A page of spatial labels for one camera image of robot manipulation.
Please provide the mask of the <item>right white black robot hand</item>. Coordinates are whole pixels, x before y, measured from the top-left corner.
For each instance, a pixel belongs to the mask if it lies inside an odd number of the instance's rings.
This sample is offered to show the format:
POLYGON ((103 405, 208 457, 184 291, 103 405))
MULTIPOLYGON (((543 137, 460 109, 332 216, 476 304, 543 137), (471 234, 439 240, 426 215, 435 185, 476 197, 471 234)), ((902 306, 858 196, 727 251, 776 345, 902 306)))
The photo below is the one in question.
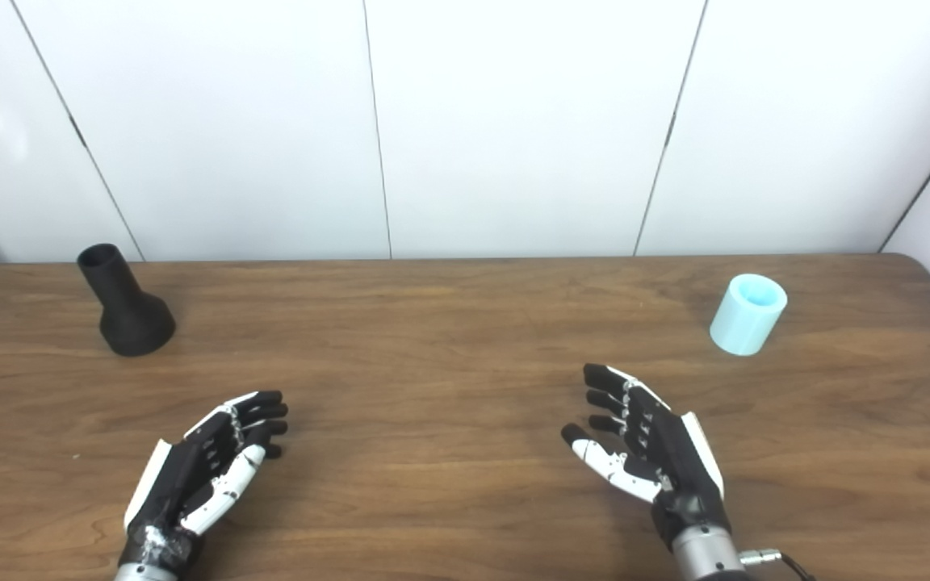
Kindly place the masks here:
POLYGON ((583 376, 587 402, 605 411, 591 415, 589 427, 625 448, 610 451, 568 424, 561 437, 572 452, 610 486, 649 504, 667 547, 690 527, 733 533, 723 476, 695 413, 673 412, 645 382, 608 365, 584 364, 583 376))

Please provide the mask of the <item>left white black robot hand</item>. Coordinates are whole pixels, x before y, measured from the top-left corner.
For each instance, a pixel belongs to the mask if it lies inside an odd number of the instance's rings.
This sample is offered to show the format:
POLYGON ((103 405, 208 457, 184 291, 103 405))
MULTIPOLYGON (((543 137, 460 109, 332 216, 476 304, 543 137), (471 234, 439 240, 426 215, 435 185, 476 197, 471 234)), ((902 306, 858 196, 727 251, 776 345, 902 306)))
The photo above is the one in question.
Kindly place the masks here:
POLYGON ((209 529, 232 510, 288 430, 280 391, 218 405, 177 444, 160 439, 124 513, 118 580, 185 580, 209 529))

